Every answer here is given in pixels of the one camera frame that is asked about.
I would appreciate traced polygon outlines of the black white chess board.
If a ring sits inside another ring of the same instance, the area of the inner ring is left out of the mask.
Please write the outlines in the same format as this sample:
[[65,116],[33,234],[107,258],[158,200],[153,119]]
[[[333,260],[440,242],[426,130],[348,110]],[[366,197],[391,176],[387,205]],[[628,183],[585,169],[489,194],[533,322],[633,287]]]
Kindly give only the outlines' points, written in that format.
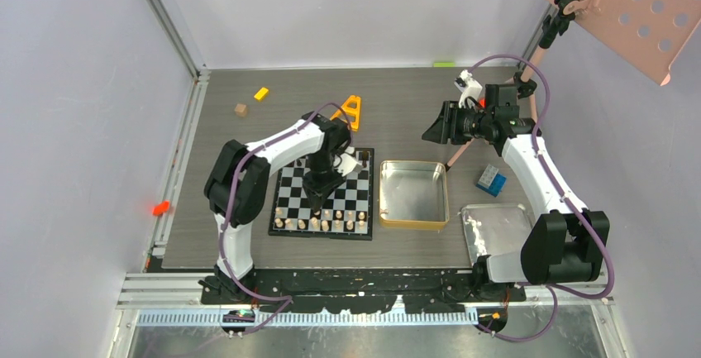
[[[310,208],[303,190],[303,176],[309,171],[306,160],[296,160],[280,169],[268,234],[370,241],[373,237],[374,149],[357,148],[356,157],[363,169],[349,174],[317,212]],[[360,212],[366,215],[366,233],[357,230]]]

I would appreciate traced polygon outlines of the gold tin box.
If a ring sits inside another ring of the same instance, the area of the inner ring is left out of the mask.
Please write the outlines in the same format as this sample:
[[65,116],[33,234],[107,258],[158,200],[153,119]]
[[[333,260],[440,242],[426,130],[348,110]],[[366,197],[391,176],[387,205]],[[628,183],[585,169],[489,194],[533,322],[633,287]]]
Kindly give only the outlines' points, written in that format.
[[386,160],[379,170],[383,227],[439,232],[450,220],[446,167],[440,162]]

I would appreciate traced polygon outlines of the orange triangular plastic frame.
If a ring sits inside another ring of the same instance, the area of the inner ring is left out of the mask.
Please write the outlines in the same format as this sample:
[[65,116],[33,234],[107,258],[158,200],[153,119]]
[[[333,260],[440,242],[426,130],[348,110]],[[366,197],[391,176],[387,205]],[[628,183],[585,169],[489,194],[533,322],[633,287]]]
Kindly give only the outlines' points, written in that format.
[[350,95],[330,117],[331,120],[340,120],[350,126],[353,132],[360,129],[360,112],[362,99],[357,95]]

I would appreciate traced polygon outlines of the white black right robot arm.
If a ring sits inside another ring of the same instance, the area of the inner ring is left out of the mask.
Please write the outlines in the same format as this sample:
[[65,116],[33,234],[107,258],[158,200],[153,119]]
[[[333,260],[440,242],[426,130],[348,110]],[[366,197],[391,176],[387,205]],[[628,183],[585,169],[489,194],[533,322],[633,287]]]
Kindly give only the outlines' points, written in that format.
[[610,222],[576,197],[557,172],[536,123],[521,117],[514,84],[488,84],[485,100],[445,101],[424,141],[463,145],[488,142],[512,169],[537,216],[519,250],[482,255],[472,278],[474,294],[493,300],[506,283],[565,284],[595,281]]

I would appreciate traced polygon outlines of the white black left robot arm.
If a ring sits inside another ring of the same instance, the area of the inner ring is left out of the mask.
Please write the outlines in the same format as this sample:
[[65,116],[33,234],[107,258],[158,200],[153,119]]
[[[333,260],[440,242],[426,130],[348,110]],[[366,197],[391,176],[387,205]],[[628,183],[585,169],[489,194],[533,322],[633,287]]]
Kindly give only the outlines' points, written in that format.
[[299,158],[308,171],[303,190],[311,208],[319,210],[358,165],[351,146],[352,131],[340,119],[308,113],[292,126],[261,141],[228,141],[207,178],[204,196],[215,216],[218,257],[214,274],[233,303],[253,293],[252,222],[264,203],[269,177]]

